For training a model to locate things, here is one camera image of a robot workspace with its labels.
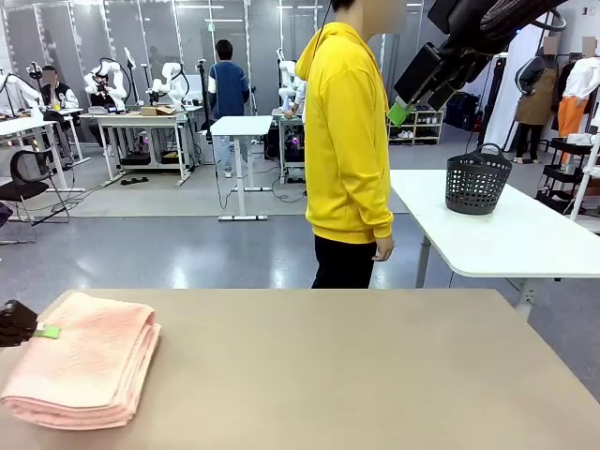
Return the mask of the seated person in black top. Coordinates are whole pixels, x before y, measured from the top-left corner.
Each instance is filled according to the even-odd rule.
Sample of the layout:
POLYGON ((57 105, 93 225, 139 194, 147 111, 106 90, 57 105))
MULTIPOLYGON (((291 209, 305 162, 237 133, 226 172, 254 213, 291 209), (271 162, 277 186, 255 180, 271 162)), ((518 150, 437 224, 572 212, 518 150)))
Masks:
POLYGON ((109 86, 108 75, 92 71, 84 77, 84 81, 86 83, 85 92, 89 96, 91 107, 102 107, 109 113, 118 111, 115 100, 110 96, 113 88, 109 86))

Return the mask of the black perforated laundry basket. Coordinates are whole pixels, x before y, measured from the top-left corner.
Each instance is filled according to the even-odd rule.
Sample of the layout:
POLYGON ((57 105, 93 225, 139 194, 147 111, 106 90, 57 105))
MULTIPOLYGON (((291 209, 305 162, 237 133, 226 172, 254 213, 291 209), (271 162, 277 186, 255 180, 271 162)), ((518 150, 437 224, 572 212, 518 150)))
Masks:
POLYGON ((491 214, 512 171, 499 145, 485 142, 446 164, 445 205, 470 216, 491 214))

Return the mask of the black suitcase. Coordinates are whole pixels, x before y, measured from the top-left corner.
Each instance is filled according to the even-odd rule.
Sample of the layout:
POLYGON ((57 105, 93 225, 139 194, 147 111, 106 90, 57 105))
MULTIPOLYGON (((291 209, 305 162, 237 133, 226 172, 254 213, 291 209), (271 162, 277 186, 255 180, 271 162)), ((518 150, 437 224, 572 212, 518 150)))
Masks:
POLYGON ((449 126, 471 131, 477 114, 479 96, 456 92, 446 103, 444 122, 449 126))

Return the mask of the black mesh office chair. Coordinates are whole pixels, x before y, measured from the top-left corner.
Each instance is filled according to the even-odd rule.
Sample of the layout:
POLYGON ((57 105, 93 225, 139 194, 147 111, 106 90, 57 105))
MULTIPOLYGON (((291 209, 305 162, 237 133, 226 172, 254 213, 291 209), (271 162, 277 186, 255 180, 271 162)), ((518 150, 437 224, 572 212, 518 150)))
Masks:
POLYGON ((10 180, 0 186, 0 203, 8 206, 19 222, 26 223, 30 227, 32 236, 12 239, 0 237, 0 246, 34 244, 38 240, 36 227, 39 225, 70 222, 67 202, 61 193, 54 192, 58 203, 51 205, 49 213, 44 217, 35 217, 33 210, 27 206, 28 201, 49 193, 50 188, 57 188, 51 177, 52 163, 53 156, 50 150, 42 150, 40 153, 33 150, 18 150, 12 155, 9 162, 10 180))

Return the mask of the small white standing desk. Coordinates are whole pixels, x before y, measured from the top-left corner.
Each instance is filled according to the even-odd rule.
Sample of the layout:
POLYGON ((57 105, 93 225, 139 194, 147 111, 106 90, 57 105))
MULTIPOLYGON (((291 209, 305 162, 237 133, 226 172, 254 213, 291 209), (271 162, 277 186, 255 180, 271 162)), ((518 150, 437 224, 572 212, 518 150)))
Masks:
POLYGON ((254 185, 253 157, 251 151, 247 151, 247 178, 249 186, 244 183, 242 168, 242 153, 240 142, 242 138, 264 137, 268 134, 272 123, 271 115, 256 116, 224 116, 216 121, 211 127, 214 137, 234 138, 234 161, 235 161, 235 192, 238 199, 238 213, 236 215, 222 215, 218 217, 221 222, 235 221, 265 221, 267 215, 249 215, 246 210, 245 194, 252 192, 272 192, 271 187, 256 187, 254 185))

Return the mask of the black rolling cart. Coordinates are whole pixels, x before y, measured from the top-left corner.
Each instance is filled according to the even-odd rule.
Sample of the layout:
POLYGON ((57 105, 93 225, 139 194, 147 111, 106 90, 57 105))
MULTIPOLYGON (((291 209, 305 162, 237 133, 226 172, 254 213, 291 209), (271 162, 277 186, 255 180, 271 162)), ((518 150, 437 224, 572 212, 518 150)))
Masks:
POLYGON ((553 156, 535 199, 572 220, 600 220, 600 134, 553 138, 547 148, 553 156))

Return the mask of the person in blue sweater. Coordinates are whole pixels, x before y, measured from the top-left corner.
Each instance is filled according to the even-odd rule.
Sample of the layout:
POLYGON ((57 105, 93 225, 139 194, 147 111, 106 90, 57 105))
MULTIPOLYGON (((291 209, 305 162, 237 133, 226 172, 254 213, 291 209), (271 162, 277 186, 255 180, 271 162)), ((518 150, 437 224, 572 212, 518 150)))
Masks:
MULTIPOLYGON (((217 62, 210 67, 208 75, 208 100, 215 120, 224 116, 244 116, 249 100, 248 79, 244 70, 235 64, 233 45, 228 39, 216 43, 217 62)), ((221 164, 226 178, 233 176, 234 138, 217 136, 221 151, 221 164)), ((248 137, 240 138, 240 154, 248 162, 248 137)))

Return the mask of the white side table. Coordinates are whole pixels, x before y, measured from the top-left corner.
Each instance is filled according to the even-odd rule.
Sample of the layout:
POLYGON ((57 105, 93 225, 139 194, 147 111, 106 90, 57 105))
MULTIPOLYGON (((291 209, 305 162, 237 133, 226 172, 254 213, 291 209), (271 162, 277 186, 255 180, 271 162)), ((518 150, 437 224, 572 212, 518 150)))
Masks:
POLYGON ((506 186, 486 216, 451 211, 444 170, 393 170, 392 189, 419 225, 423 239, 415 288, 424 286, 434 248, 453 273, 521 282, 516 310, 531 313, 544 279, 600 278, 600 236, 506 186))

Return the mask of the workbench with computer tower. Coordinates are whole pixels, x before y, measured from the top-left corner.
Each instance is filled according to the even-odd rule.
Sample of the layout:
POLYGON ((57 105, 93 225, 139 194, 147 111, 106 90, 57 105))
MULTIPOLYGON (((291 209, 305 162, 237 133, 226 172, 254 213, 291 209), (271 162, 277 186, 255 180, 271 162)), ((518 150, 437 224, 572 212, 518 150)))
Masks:
POLYGON ((286 118, 275 108, 272 111, 278 131, 279 183, 304 182, 305 177, 305 134, 300 115, 286 118))

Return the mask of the person's right hand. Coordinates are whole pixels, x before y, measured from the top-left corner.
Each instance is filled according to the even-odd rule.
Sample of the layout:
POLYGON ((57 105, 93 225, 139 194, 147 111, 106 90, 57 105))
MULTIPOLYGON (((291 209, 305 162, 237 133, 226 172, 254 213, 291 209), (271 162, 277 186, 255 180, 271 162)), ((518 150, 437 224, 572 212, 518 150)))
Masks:
POLYGON ((377 238, 375 240, 376 243, 376 254, 373 256, 372 260, 374 262, 386 262, 389 260, 395 249, 395 240, 392 234, 386 236, 384 238, 377 238))

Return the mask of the long white desk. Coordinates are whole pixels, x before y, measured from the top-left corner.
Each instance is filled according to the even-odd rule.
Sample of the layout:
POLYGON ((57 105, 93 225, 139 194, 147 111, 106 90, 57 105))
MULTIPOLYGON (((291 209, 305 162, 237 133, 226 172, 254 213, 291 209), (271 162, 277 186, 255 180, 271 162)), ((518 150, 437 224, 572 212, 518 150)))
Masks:
POLYGON ((16 143, 13 149, 25 149, 23 141, 34 139, 37 143, 37 153, 42 150, 50 150, 52 155, 51 168, 54 172, 51 177, 56 176, 58 187, 50 187, 50 192, 58 193, 84 193, 83 187, 76 187, 75 182, 69 187, 64 174, 62 159, 60 157, 59 146, 54 138, 54 121, 43 121, 34 117, 21 117, 0 122, 0 150, 8 150, 9 143, 16 143))

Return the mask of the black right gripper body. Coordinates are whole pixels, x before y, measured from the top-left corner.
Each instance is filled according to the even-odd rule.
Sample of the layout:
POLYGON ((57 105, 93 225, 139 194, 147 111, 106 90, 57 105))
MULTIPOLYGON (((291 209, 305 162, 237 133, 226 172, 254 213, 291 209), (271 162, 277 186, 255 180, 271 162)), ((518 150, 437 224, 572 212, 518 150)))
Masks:
POLYGON ((497 0, 435 0, 427 17, 447 39, 446 52, 481 51, 488 44, 481 21, 497 0))

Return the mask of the white shoe shelf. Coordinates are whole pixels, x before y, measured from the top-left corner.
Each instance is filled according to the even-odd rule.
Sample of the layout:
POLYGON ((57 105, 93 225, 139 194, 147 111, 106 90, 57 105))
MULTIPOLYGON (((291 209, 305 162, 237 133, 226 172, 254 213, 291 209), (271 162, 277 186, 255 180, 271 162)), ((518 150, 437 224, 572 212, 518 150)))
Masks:
POLYGON ((444 110, 419 107, 398 126, 387 120, 388 141, 392 145, 437 144, 442 134, 444 110))

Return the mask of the person in brown apron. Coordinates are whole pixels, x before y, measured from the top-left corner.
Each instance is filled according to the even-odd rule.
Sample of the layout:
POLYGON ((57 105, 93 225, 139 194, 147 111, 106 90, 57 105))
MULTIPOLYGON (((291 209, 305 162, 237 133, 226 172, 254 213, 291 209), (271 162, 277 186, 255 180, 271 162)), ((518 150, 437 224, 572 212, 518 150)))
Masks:
POLYGON ((515 120, 520 132, 517 136, 517 151, 513 159, 517 164, 524 163, 526 153, 532 163, 538 163, 538 145, 552 108, 554 88, 558 80, 559 38, 543 38, 542 47, 517 73, 515 81, 521 97, 517 103, 515 120))

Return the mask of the pink towel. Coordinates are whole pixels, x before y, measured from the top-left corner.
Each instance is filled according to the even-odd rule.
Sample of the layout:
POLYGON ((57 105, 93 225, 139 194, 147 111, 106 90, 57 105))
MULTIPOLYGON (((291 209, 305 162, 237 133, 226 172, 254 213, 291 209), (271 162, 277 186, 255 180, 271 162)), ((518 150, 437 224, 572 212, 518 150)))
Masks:
POLYGON ((58 338, 34 337, 0 394, 15 417, 63 430, 125 426, 135 415, 158 345, 152 307, 67 296, 46 320, 58 338))

